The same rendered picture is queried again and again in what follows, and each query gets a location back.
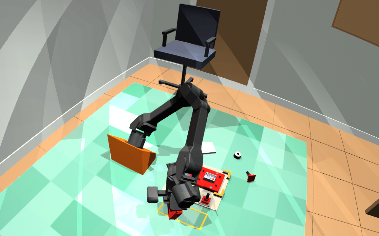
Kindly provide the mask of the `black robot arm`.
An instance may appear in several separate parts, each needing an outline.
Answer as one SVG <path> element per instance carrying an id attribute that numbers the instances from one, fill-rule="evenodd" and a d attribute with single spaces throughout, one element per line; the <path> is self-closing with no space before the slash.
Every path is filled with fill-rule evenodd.
<path id="1" fill-rule="evenodd" d="M 203 90 L 191 82 L 184 83 L 178 88 L 173 98 L 153 112 L 143 113 L 136 117 L 130 124 L 131 134 L 128 141 L 125 141 L 136 148 L 143 149 L 146 136 L 149 137 L 156 130 L 157 123 L 182 107 L 192 107 L 193 112 L 185 146 L 179 151 L 176 162 L 166 164 L 168 168 L 166 184 L 172 189 L 167 194 L 171 211 L 187 210 L 195 204 L 198 196 L 192 184 L 197 184 L 203 167 L 202 142 L 211 110 Z M 192 177 L 185 176 L 185 173 L 192 174 Z"/>

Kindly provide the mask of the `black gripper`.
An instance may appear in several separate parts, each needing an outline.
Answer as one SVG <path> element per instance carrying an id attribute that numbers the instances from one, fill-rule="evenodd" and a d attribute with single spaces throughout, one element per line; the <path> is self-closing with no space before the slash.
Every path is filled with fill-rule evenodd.
<path id="1" fill-rule="evenodd" d="M 200 200 L 201 200 L 201 194 L 200 194 L 200 191 L 199 191 L 199 187 L 198 186 L 193 186 L 194 190 L 196 191 L 196 193 L 198 194 L 198 196 L 196 197 L 196 203 L 198 203 Z M 158 203 L 159 202 L 159 199 L 158 197 L 163 197 L 163 203 L 165 204 L 169 204 L 169 199 L 167 197 L 167 194 L 170 193 L 170 191 L 172 191 L 171 188 L 169 188 L 166 184 L 166 190 L 158 190 L 158 187 L 147 187 L 146 188 L 146 192 L 147 192 L 147 202 L 148 203 Z"/>

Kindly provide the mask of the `black toy tyre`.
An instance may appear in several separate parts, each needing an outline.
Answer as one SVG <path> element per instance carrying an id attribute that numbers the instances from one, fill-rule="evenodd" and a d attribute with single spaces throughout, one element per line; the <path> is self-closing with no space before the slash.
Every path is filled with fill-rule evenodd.
<path id="1" fill-rule="evenodd" d="M 236 159 L 240 159 L 241 158 L 241 152 L 240 151 L 236 151 L 233 155 L 234 158 Z"/>

